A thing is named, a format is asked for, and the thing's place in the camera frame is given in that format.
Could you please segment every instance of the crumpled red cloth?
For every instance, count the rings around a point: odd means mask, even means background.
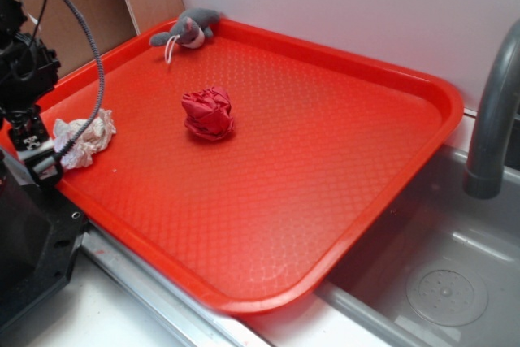
[[[222,87],[185,93],[181,104],[188,114],[184,125],[199,137],[217,141],[234,128],[229,95]]]

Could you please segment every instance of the sink drain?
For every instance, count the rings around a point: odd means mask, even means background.
[[[408,277],[406,295],[423,318],[448,327],[474,322],[488,305],[482,278],[448,260],[415,269]]]

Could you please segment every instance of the stuffed toy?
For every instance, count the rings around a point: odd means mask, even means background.
[[[170,63],[171,52],[175,43],[186,48],[200,48],[206,38],[213,37],[210,24],[217,24],[219,21],[220,14],[217,11],[207,10],[206,8],[191,8],[179,15],[179,19],[169,32],[153,35],[149,43],[152,46],[166,45],[165,59],[167,63]]]

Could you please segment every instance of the faucet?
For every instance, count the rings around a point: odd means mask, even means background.
[[[464,190],[472,197],[489,199],[500,192],[519,103],[520,20],[502,42],[479,104],[464,175]]]

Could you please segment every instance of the red plastic tray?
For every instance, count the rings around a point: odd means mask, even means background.
[[[271,310],[309,292],[462,117],[443,80],[230,20],[167,66],[148,41],[171,24],[104,56],[118,133],[58,188],[217,310]],[[213,85],[236,121],[217,142],[189,134],[180,105]],[[63,78],[41,100],[47,126],[87,118],[97,88],[93,64]]]

